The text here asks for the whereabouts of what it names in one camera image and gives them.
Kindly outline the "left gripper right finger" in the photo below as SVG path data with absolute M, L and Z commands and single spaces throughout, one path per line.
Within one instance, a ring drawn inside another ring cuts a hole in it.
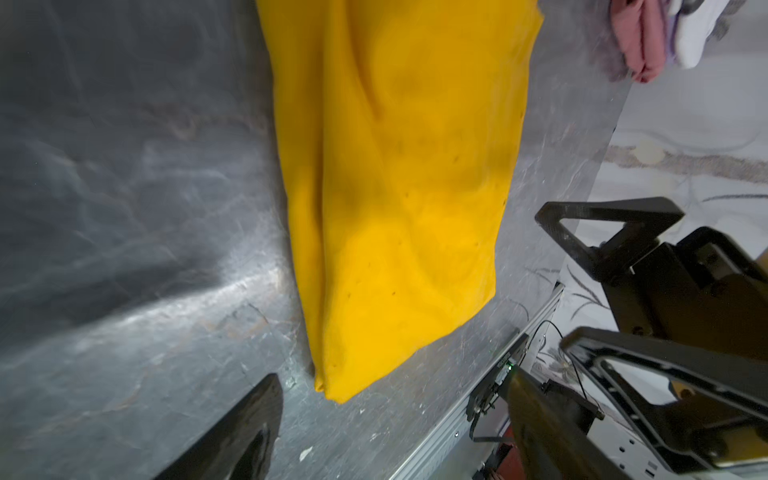
M 626 479 L 628 475 L 588 439 L 525 371 L 512 377 L 506 396 L 528 479 Z

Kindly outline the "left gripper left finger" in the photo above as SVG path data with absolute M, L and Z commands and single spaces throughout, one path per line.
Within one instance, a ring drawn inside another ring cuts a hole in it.
M 270 373 L 157 477 L 266 478 L 282 412 L 282 386 L 278 375 Z

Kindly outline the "yellow t shirt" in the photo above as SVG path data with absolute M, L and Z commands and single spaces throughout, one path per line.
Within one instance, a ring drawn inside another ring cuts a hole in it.
M 261 1 L 314 386 L 343 403 L 495 295 L 533 1 Z

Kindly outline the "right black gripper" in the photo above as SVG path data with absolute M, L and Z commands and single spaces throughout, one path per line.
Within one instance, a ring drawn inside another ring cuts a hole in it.
M 726 235 L 660 236 L 664 197 L 547 202 L 535 221 L 594 281 L 616 331 L 580 327 L 561 350 L 658 461 L 687 474 L 767 465 L 767 277 Z

